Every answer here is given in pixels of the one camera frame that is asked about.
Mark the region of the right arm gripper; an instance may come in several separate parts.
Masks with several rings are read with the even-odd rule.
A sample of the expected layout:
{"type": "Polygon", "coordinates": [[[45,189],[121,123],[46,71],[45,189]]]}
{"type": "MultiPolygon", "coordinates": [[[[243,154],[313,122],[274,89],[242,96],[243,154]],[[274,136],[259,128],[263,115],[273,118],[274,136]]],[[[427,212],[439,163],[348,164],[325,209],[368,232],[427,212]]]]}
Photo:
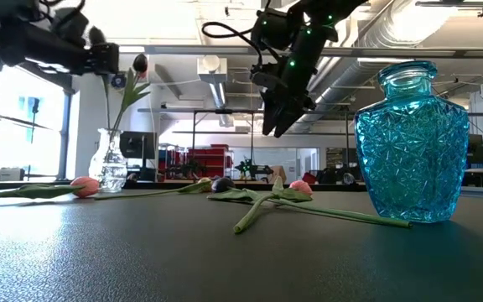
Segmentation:
{"type": "Polygon", "coordinates": [[[263,135],[275,129],[273,136],[280,138],[305,114],[304,109],[315,109],[307,86],[318,73],[316,65],[327,40],[337,41],[334,25],[302,26],[289,55],[280,56],[275,64],[265,65],[263,135]]]}

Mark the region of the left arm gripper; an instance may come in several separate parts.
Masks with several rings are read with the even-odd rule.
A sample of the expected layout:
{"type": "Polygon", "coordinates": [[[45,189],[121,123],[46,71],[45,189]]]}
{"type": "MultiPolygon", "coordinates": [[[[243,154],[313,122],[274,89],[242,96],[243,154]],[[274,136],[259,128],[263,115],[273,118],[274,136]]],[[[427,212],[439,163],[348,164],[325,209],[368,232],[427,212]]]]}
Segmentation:
{"type": "Polygon", "coordinates": [[[119,45],[114,43],[92,45],[86,50],[84,71],[97,75],[116,74],[119,71],[119,45]]]}

